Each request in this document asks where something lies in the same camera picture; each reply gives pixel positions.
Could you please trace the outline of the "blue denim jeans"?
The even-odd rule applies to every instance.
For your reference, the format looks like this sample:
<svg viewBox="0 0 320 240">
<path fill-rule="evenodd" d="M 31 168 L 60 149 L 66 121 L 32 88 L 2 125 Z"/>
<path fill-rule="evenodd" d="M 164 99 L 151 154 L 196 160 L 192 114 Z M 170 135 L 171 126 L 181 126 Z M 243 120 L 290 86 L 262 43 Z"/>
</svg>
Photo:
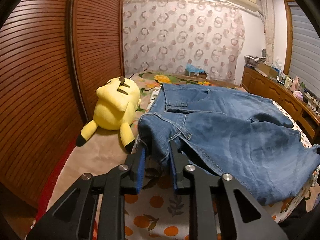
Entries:
<svg viewBox="0 0 320 240">
<path fill-rule="evenodd" d="M 305 147 L 272 100 L 236 89 L 164 84 L 138 135 L 160 164 L 174 142 L 195 165 L 230 173 L 262 205 L 296 196 L 319 166 L 319 146 Z"/>
</svg>

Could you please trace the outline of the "floral brown bed blanket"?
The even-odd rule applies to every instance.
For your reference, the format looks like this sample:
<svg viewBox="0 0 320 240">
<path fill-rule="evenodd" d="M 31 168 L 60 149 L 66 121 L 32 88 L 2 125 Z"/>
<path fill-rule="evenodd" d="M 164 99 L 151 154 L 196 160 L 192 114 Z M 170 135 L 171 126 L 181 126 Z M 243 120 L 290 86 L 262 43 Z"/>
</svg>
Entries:
<svg viewBox="0 0 320 240">
<path fill-rule="evenodd" d="M 136 112 L 139 118 L 155 100 L 165 83 L 203 85 L 232 88 L 232 84 L 207 81 L 191 77 L 142 72 L 133 75 L 140 88 L 141 104 Z M 83 174 L 100 175 L 126 159 L 118 131 L 97 129 L 81 147 L 71 147 L 50 175 L 41 196 L 36 219 L 62 196 Z M 178 196 L 172 189 L 172 180 L 156 163 L 146 165 L 143 189 L 138 195 L 125 196 L 125 235 L 128 239 L 187 239 L 189 233 L 189 198 Z M 319 171 L 304 184 L 295 198 L 286 199 L 266 207 L 276 222 L 289 220 L 299 204 L 312 211 L 319 203 Z"/>
</svg>

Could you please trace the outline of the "orange print white sheet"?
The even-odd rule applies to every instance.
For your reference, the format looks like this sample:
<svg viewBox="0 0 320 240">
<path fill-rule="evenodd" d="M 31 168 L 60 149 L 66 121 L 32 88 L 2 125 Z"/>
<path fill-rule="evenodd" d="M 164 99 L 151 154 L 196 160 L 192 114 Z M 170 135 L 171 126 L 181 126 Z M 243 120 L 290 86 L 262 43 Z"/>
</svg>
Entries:
<svg viewBox="0 0 320 240">
<path fill-rule="evenodd" d="M 210 111 L 188 119 L 190 161 L 208 172 L 230 171 L 276 223 L 288 222 L 319 174 L 305 155 L 315 146 L 298 124 L 268 98 L 223 87 L 185 89 L 203 95 L 200 107 Z M 189 197 L 173 192 L 168 159 L 149 157 L 142 192 L 125 196 L 128 239 L 188 239 Z"/>
</svg>

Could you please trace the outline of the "yellow Pikachu plush toy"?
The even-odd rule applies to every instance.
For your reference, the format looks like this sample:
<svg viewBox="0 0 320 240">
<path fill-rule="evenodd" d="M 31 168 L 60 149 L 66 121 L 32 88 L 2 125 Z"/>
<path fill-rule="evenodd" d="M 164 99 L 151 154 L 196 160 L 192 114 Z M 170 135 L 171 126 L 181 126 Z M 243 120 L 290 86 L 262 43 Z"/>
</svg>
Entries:
<svg viewBox="0 0 320 240">
<path fill-rule="evenodd" d="M 81 130 L 76 146 L 83 146 L 98 127 L 108 131 L 120 131 L 120 139 L 127 153 L 131 153 L 135 136 L 131 125 L 141 103 L 140 90 L 135 81 L 123 76 L 110 79 L 95 91 L 96 103 L 93 119 Z"/>
</svg>

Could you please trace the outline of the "long wooden sideboard cabinet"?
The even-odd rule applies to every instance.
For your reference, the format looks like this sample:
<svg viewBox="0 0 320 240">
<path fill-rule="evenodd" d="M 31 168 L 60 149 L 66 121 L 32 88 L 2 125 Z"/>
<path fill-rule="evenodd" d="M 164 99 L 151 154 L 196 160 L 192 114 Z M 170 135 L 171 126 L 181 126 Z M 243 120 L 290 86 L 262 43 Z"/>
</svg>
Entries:
<svg viewBox="0 0 320 240">
<path fill-rule="evenodd" d="M 319 116 L 293 93 L 250 67 L 244 67 L 242 87 L 251 94 L 272 99 L 298 124 L 312 144 L 319 144 Z"/>
</svg>

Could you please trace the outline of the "pink cloth on sideboard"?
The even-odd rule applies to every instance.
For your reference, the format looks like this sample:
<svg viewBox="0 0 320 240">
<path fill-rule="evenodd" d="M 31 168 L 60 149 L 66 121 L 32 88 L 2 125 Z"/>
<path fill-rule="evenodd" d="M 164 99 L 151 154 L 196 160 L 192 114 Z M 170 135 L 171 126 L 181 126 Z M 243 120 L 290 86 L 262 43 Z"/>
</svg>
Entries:
<svg viewBox="0 0 320 240">
<path fill-rule="evenodd" d="M 296 90 L 293 92 L 294 97 L 298 100 L 303 101 L 303 93 L 300 90 Z"/>
</svg>

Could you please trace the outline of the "cardboard box with blue bag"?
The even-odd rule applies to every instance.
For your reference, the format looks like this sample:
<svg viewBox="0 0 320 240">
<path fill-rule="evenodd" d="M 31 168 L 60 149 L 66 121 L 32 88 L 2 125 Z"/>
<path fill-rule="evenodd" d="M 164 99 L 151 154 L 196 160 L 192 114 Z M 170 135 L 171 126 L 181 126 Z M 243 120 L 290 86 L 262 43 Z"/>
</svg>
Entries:
<svg viewBox="0 0 320 240">
<path fill-rule="evenodd" d="M 185 75 L 191 77 L 197 77 L 201 79 L 207 78 L 207 72 L 199 67 L 195 67 L 192 64 L 188 63 L 185 68 Z"/>
</svg>

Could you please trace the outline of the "pink bottle on sideboard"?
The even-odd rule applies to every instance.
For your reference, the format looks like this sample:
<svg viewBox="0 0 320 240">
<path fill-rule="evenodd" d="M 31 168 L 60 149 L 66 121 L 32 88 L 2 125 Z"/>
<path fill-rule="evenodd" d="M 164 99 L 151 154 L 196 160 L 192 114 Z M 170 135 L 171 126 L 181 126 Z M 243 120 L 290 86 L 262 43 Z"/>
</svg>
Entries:
<svg viewBox="0 0 320 240">
<path fill-rule="evenodd" d="M 298 91 L 299 89 L 300 89 L 299 77 L 296 76 L 292 81 L 290 90 L 294 92 L 294 91 Z"/>
</svg>

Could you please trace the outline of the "open cardboard box on sideboard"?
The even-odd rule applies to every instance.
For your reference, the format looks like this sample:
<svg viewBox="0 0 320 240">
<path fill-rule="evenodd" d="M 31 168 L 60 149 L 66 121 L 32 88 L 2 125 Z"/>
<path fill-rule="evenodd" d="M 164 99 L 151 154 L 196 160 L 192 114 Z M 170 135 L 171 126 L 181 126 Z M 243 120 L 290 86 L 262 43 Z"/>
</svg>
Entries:
<svg viewBox="0 0 320 240">
<path fill-rule="evenodd" d="M 264 63 L 259 63 L 255 70 L 257 70 L 260 74 L 264 75 L 265 77 L 271 77 L 276 79 L 278 76 L 277 70 Z"/>
</svg>

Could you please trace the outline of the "grey window roller shutter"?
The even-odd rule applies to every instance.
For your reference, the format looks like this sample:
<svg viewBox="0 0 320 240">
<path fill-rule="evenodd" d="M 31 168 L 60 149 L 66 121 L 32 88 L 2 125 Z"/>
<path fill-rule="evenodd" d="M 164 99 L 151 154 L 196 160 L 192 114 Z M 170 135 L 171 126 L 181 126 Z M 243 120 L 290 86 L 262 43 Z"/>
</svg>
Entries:
<svg viewBox="0 0 320 240">
<path fill-rule="evenodd" d="M 299 77 L 316 97 L 320 89 L 320 39 L 306 14 L 296 2 L 288 3 L 292 22 L 292 50 L 289 75 Z"/>
</svg>

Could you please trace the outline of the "brown louvered wardrobe door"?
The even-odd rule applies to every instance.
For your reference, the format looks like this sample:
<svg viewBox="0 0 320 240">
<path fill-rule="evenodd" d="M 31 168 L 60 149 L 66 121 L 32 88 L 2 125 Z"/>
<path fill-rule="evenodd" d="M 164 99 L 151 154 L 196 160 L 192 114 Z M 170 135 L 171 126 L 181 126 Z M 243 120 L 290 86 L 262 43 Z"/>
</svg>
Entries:
<svg viewBox="0 0 320 240">
<path fill-rule="evenodd" d="M 1 183 L 38 208 L 57 163 L 124 74 L 123 0 L 20 0 L 1 27 Z"/>
</svg>

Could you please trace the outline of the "circle pattern sheer curtain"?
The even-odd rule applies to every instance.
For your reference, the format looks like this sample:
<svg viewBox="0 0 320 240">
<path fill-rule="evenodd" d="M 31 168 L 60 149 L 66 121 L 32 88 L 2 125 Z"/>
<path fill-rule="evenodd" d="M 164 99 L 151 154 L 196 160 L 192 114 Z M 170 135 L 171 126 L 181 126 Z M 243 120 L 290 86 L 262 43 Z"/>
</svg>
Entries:
<svg viewBox="0 0 320 240">
<path fill-rule="evenodd" d="M 245 39 L 239 8 L 203 0 L 124 0 L 126 76 L 150 70 L 185 74 L 192 65 L 208 79 L 235 82 Z"/>
</svg>

